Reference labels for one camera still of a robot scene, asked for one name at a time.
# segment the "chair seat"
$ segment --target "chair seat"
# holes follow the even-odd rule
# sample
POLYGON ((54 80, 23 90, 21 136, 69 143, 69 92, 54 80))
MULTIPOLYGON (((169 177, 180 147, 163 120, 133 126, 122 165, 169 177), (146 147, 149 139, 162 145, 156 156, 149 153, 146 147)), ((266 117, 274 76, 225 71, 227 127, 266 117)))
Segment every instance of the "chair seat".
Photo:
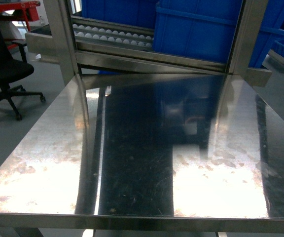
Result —
POLYGON ((34 68, 32 65, 16 59, 0 63, 0 85, 23 79, 33 72, 34 68))

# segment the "stainless steel table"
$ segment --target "stainless steel table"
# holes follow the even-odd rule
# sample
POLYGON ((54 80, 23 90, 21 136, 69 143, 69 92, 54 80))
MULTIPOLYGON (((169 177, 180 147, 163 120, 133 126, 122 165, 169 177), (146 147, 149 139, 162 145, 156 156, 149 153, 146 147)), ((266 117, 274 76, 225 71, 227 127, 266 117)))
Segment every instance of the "stainless steel table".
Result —
POLYGON ((240 76, 76 76, 0 167, 0 227, 284 233, 284 121, 240 76))

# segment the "chair wheel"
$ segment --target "chair wheel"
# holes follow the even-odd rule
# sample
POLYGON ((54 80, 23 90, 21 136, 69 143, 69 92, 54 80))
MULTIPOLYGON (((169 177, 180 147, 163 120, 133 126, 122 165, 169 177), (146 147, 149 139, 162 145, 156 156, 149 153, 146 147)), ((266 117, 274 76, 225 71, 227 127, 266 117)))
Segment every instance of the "chair wheel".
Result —
POLYGON ((43 95, 40 96, 41 102, 45 102, 45 97, 43 95))
POLYGON ((22 120, 22 119, 23 119, 23 118, 22 118, 22 116, 21 116, 20 114, 17 114, 17 115, 16 115, 16 120, 17 120, 17 121, 20 121, 20 120, 22 120))

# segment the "chair base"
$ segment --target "chair base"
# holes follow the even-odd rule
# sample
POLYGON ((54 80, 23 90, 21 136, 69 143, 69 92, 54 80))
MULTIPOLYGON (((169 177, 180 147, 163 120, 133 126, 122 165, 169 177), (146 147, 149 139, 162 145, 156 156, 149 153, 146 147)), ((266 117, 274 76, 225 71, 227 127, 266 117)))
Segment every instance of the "chair base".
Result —
POLYGON ((0 101, 6 99, 11 107, 13 108, 15 114, 16 114, 16 119, 17 120, 22 120, 22 116, 20 115, 18 109, 16 108, 14 102, 12 101, 13 96, 28 96, 28 95, 39 95, 40 100, 42 102, 45 102, 45 97, 41 92, 30 92, 26 91, 22 85, 16 86, 14 88, 10 88, 9 85, 4 85, 0 86, 1 92, 0 92, 0 101))

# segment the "metal post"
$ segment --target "metal post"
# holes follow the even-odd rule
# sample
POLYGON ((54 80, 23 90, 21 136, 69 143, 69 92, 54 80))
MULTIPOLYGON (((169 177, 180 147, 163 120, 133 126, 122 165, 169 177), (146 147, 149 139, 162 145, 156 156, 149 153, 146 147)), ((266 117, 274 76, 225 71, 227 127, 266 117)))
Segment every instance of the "metal post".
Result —
POLYGON ((66 0, 44 0, 53 40, 55 42, 59 65, 65 85, 80 72, 76 62, 76 43, 72 24, 71 10, 66 0))
POLYGON ((245 77, 268 0, 244 0, 232 44, 227 73, 245 77))

